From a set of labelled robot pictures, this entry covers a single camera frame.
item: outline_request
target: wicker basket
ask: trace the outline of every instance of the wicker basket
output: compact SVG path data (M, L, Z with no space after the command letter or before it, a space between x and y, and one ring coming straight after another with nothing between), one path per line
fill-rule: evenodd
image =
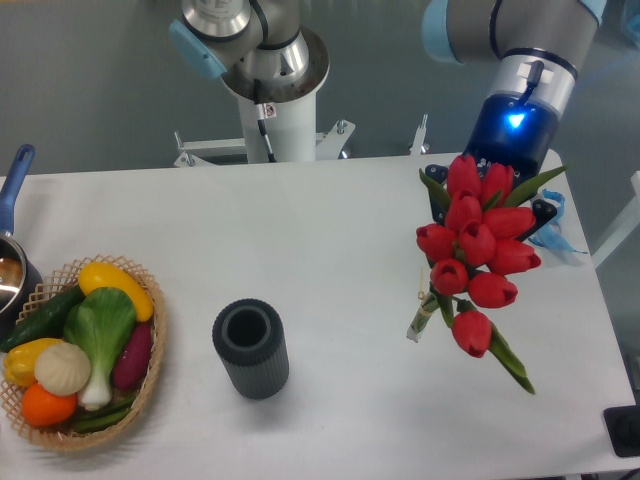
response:
M140 412L147 405L149 398L153 392L153 388L158 380L160 371L160 363L164 353L164 345L167 335L166 325L166 306L164 297L160 287L155 281L153 275L142 266L137 265L131 260L124 257L114 258L111 256L98 255L94 258L85 258L84 260L76 260L71 264L65 264L61 270L55 270L53 275L47 277L44 283L36 287L35 293L29 296L29 301L24 305L18 322L22 321L29 313L38 306L53 297L56 293L61 292L77 283L78 273L86 264L99 261L107 262L120 267L122 270L131 275L142 287L149 293L153 300L155 312L152 322L152 338L153 347L151 350L151 361L149 369L144 378L142 385L136 392L136 398L131 406L131 412L116 425L106 430L89 434L77 434L64 424L58 428L32 428L29 426L20 414L22 406L22 394L24 388L12 385L6 381L0 383L0 401L2 408L7 412L7 417L11 421L11 426L18 434L29 440L34 445L40 445L47 450L58 452L72 452L84 450L86 448L101 445L122 433L131 425ZM114 400L131 395L131 392L120 392L114 390Z

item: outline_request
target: blue handle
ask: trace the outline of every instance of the blue handle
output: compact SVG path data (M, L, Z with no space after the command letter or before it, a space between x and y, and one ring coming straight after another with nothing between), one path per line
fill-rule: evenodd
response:
M36 154L32 145L23 145L18 149L16 158L0 190L0 231L13 233L13 211L18 193L27 176L31 161Z
M461 65L451 50L447 31L449 0L432 0L422 17L422 43L437 62Z

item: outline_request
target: red tulip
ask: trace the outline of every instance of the red tulip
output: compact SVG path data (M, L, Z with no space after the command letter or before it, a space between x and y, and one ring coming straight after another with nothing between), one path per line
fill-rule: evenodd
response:
M471 192L461 190L451 199L451 205L444 219L444 224L454 232L459 233L469 220L482 222L482 208L478 199Z
M441 260L431 270L431 283L442 295L451 296L462 292L468 281L467 269L458 260Z
M456 193L467 190L475 198L480 198L482 183L478 175L476 161L471 155L458 155L449 167L447 174L447 191L453 197Z
M453 257L453 242L456 240L455 232L442 225L432 223L418 228L416 234L418 235L418 247L432 262L439 262Z
M484 265L496 253L496 239L486 225L469 220L460 231L460 248L465 261L472 267Z
M533 227L536 217L526 207L493 208L484 212L482 223L497 239L514 238Z
M502 275L479 273L469 282L469 296L479 307L502 308L516 301L518 287Z
M497 241L496 254L490 262L487 262L487 266L493 273L509 275L526 272L530 268L540 266L541 263L533 247L506 238Z
M459 313L453 319L453 338L472 357L481 358L491 345L491 321L476 310Z
M482 192L480 203L484 205L498 190L502 191L497 207L501 207L513 188L513 168L505 167L500 163L494 163L489 167L487 174L482 179Z

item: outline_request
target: saucepan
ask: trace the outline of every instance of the saucepan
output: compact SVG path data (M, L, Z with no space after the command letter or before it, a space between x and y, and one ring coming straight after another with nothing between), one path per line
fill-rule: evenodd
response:
M16 199L34 155L31 145L18 149L0 190L0 341L9 335L29 294L42 282L38 270L13 239Z

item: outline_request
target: purple eggplant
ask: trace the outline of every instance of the purple eggplant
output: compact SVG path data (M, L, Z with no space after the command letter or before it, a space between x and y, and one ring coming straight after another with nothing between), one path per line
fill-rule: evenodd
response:
M113 386L120 390L133 390L147 375L151 360L151 326L138 323L113 367Z

